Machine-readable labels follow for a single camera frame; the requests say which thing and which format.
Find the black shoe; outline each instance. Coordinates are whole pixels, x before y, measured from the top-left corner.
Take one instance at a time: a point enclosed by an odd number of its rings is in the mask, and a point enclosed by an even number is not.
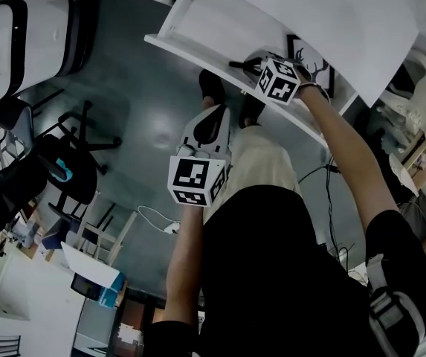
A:
[[[225,88],[221,78],[205,69],[199,74],[199,85],[203,91],[203,98],[212,97],[215,105],[224,104]]]
[[[239,127],[245,128],[245,120],[247,118],[254,119],[257,123],[259,115],[262,113],[265,104],[250,94],[245,96],[245,102],[242,106],[241,115],[239,116]]]

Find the white box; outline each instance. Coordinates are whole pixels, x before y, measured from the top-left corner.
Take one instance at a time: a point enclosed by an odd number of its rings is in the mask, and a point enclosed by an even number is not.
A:
[[[291,64],[269,58],[260,75],[256,91],[275,103],[288,105],[300,86],[300,79]]]
[[[225,160],[170,158],[168,190],[178,204],[210,207],[225,182]]]

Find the sleeve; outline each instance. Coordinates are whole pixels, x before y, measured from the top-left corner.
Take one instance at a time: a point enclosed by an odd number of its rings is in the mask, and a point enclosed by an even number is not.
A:
[[[197,327],[180,321],[154,323],[143,334],[143,357],[191,356],[198,340]]]
[[[372,290],[370,326],[373,328],[376,319],[394,351],[399,356],[413,356],[426,333],[426,255],[422,245],[395,210],[384,211],[371,221],[366,241]],[[376,338],[382,346],[382,340]]]

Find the gray floor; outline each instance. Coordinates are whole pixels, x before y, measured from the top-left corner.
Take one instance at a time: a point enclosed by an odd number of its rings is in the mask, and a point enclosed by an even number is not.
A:
[[[143,41],[145,34],[158,32],[168,10],[149,0],[100,0],[94,49],[85,68],[69,77],[54,78],[30,93],[36,100],[55,88],[65,89],[36,119],[38,130],[47,128],[69,109],[80,112],[83,101],[91,100],[94,108],[89,117],[95,121],[95,129],[88,135],[95,133],[96,139],[118,135],[123,139],[119,150],[97,153],[97,159],[109,165],[109,173],[98,181],[102,197],[131,210],[149,205],[179,219],[181,209],[167,191],[168,163],[185,124],[201,110],[197,83],[200,69]],[[238,112],[239,91],[227,86],[227,92],[227,104]],[[299,177],[325,160],[326,154],[316,141],[271,110],[266,109],[259,121],[287,149]],[[354,266],[364,260],[364,236],[355,204],[339,175],[332,176],[330,186],[335,236],[339,245],[351,248],[349,264]],[[331,249],[325,171],[308,177],[301,188],[317,241],[326,242]],[[55,190],[46,193],[51,201],[56,194]],[[42,208],[51,224],[55,217],[47,213],[44,204]],[[117,228],[126,215],[116,219]],[[154,214],[151,219],[165,226]],[[284,230],[300,231],[294,227],[293,208],[290,225]],[[155,230],[138,217],[115,267],[127,276],[132,288],[164,295],[174,242],[175,236]]]

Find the picture frame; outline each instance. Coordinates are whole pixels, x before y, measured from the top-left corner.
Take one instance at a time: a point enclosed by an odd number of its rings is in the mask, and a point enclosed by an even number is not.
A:
[[[299,36],[288,35],[287,46],[288,58],[300,61],[310,71],[315,82],[326,90],[330,98],[333,98],[335,93],[335,70],[333,67]]]

